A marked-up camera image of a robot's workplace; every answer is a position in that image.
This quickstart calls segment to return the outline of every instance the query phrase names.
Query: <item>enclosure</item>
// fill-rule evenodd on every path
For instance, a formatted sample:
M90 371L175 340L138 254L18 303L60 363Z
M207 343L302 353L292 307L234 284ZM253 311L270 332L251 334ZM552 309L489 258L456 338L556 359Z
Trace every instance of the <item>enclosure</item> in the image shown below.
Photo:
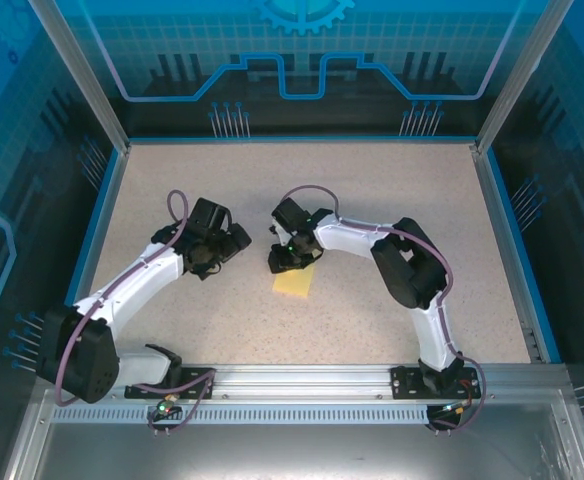
M421 339L372 262L326 251L273 291L272 211L304 184L449 261L486 375L467 429L396 397ZM133 264L174 188L252 243L116 339L216 369L154 438L156 400L60 407L34 370L39 320ZM0 2L0 478L151 476L584 478L584 0Z

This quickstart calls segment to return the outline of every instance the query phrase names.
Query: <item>black mounting plate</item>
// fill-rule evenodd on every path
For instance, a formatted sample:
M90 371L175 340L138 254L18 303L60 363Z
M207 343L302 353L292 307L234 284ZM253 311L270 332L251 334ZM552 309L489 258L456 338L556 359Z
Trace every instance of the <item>black mounting plate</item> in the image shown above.
M477 372L471 367L462 368L456 383L442 395L434 394L425 386L419 367L395 367L390 369L390 385L392 386L392 398L394 400L465 400L468 398L468 391L460 383L461 380L468 380L470 384L474 381L470 394L473 399L481 398Z
M209 371L214 371L213 368L190 368L190 367L182 367L181 368L181 381L179 385L185 385L186 383L191 382L192 380L196 379L196 377L200 377L201 375L205 375ZM197 400L203 391L203 386L205 385L205 381L197 383L192 388L188 388L187 390L179 393L179 398L183 400ZM204 400L209 400L212 398L212 391L214 390L214 382L210 385L207 393L203 396ZM146 392L145 390L141 390L137 387L127 386L125 387L125 398L135 399L135 400L160 400L165 397L164 394L160 393L151 393Z

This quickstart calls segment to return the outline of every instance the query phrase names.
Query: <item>work surface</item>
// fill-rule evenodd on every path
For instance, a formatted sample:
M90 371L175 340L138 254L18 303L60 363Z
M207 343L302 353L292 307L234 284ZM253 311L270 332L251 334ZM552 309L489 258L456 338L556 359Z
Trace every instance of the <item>work surface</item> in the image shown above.
M414 218L454 271L448 316L457 346L480 362L529 362L468 146L397 142L133 146L93 290L171 223L165 199L173 188L191 205L205 197L227 206L253 242L219 275L204 282L187 275L163 289L119 345L156 343L186 363L416 362L408 311L370 260L326 252L308 298L272 291L270 213L286 191L307 183L336 192L348 218ZM333 208L321 192L294 198L310 212Z

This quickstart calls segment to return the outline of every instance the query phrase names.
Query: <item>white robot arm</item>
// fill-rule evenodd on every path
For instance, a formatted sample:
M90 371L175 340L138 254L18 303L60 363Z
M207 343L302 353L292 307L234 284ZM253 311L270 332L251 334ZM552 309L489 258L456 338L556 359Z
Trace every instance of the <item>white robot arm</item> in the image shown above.
M227 219L227 229L222 225ZM64 369L62 387L76 397L97 402L117 386L157 385L171 389L182 385L181 358L156 345L119 351L116 339L127 322L159 290L185 273L205 280L250 245L251 239L227 208L203 198L188 217L180 237L177 225L157 231L139 258L117 278L72 307L50 309L44 318L36 372L56 382ZM106 297L111 285L116 288ZM62 353L79 322L91 314L65 366Z
M449 387L463 361L453 353L457 350L449 334L446 340L439 316L439 308L445 306L439 307L436 302L447 285L445 269L427 250L390 232L408 232L434 248L414 220L404 218L395 225L376 225L341 218L326 209L311 215L290 198L276 207L272 217L270 230L279 240L268 258L272 273L305 268L326 250L375 261L390 294L410 311L419 340L424 383L437 394Z

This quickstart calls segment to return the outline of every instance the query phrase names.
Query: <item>sponge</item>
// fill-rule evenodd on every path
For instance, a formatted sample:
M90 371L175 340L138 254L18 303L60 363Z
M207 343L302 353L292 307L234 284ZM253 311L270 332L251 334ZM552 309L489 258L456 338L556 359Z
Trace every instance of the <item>sponge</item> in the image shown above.
M310 292L312 277L314 277L313 263L303 270L290 270L278 273L274 278L272 290L278 293L307 298Z

